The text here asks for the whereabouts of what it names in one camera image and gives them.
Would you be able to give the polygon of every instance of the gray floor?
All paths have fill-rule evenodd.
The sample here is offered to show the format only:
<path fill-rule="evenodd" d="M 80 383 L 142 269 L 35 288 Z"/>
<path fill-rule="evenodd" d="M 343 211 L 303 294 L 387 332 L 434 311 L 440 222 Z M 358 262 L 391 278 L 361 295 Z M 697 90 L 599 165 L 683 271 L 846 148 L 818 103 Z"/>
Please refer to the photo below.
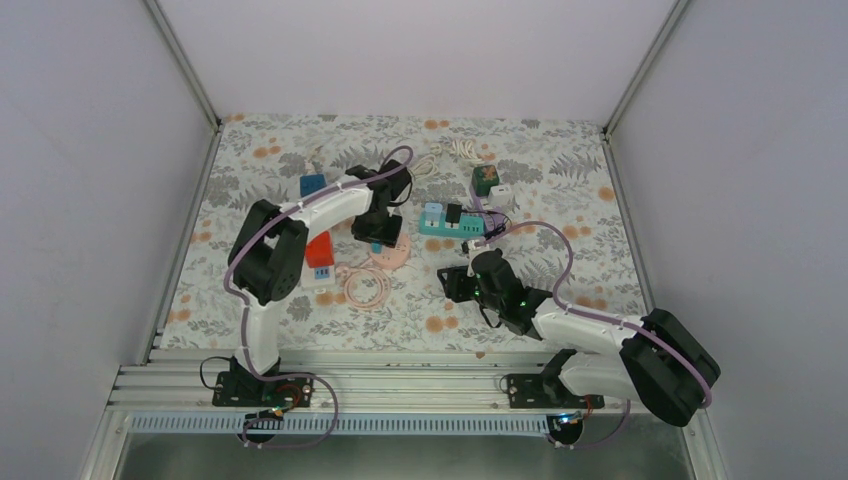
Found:
<path fill-rule="evenodd" d="M 614 417 L 587 420 L 584 440 Z M 304 451 L 256 451 L 230 435 L 132 435 L 119 478 L 130 479 L 687 479 L 680 429 L 637 417 L 615 441 L 588 451 L 554 450 L 523 437 L 336 436 Z"/>

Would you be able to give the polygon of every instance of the dark green cube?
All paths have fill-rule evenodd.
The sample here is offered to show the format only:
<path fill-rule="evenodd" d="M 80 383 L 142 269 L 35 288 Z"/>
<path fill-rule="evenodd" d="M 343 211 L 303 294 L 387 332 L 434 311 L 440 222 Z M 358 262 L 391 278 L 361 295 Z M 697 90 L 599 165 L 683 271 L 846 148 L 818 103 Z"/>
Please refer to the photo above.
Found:
<path fill-rule="evenodd" d="M 501 179 L 494 165 L 474 167 L 474 171 L 471 173 L 471 186 L 474 187 L 474 193 L 478 197 L 489 196 L 489 190 L 500 185 L 500 183 Z"/>

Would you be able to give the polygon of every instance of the vent grille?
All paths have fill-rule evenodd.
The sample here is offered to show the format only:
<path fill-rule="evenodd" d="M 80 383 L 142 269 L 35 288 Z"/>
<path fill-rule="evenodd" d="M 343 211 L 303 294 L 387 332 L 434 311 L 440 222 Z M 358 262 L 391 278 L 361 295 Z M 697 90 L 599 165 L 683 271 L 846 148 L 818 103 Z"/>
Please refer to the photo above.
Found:
<path fill-rule="evenodd" d="M 134 433 L 239 433 L 244 414 L 216 412 L 139 412 Z M 329 428 L 330 414 L 289 414 L 251 432 L 311 435 Z M 334 435 L 513 435 L 547 433 L 544 415 L 341 414 Z"/>

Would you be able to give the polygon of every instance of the teal power strip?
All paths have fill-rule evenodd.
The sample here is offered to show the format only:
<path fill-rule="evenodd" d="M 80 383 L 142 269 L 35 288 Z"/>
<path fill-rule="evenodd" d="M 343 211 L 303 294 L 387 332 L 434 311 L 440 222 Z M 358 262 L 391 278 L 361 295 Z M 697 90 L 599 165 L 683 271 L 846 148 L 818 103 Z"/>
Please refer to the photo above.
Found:
<path fill-rule="evenodd" d="M 422 235 L 431 235 L 434 237 L 451 237 L 451 238 L 474 238 L 482 237 L 485 222 L 482 217 L 474 217 L 465 215 L 459 217 L 458 228 L 448 228 L 445 226 L 445 214 L 439 216 L 439 224 L 433 225 L 427 222 L 426 214 L 421 212 L 421 220 L 418 221 L 418 231 Z"/>

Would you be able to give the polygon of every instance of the table surface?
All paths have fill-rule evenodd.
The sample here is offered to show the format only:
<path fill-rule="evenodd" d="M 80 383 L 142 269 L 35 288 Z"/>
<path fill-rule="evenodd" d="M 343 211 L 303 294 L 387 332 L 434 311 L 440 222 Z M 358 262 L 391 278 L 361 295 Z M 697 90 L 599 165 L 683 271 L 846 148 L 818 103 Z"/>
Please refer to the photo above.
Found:
<path fill-rule="evenodd" d="M 299 178 L 323 173 L 328 182 L 362 164 L 377 168 L 397 145 L 416 156 L 453 139 L 474 141 L 501 182 L 515 192 L 505 212 L 516 223 L 543 220 L 571 240 L 575 262 L 560 296 L 622 314 L 644 314 L 633 258 L 610 180 L 599 127 L 586 122 L 336 115 L 234 115 L 227 119 L 209 185 L 182 268 L 160 348 L 235 348 L 240 303 L 222 286 L 226 260 L 250 206 L 299 198 Z M 472 303 L 444 298 L 435 271 L 467 264 L 459 241 L 418 232 L 426 202 L 470 205 L 472 166 L 448 153 L 438 173 L 415 182 L 400 208 L 410 236 L 406 264 L 387 272 L 386 304 L 371 311 L 347 304 L 341 287 L 324 293 L 298 286 L 279 319 L 281 349 L 373 351 L 555 351 L 557 345 L 491 329 Z M 370 247 L 355 241 L 350 221 L 331 230 L 337 264 L 358 265 Z M 524 227 L 496 243 L 526 284 L 550 290 L 566 263 L 556 235 Z M 368 300 L 373 282 L 356 282 Z"/>

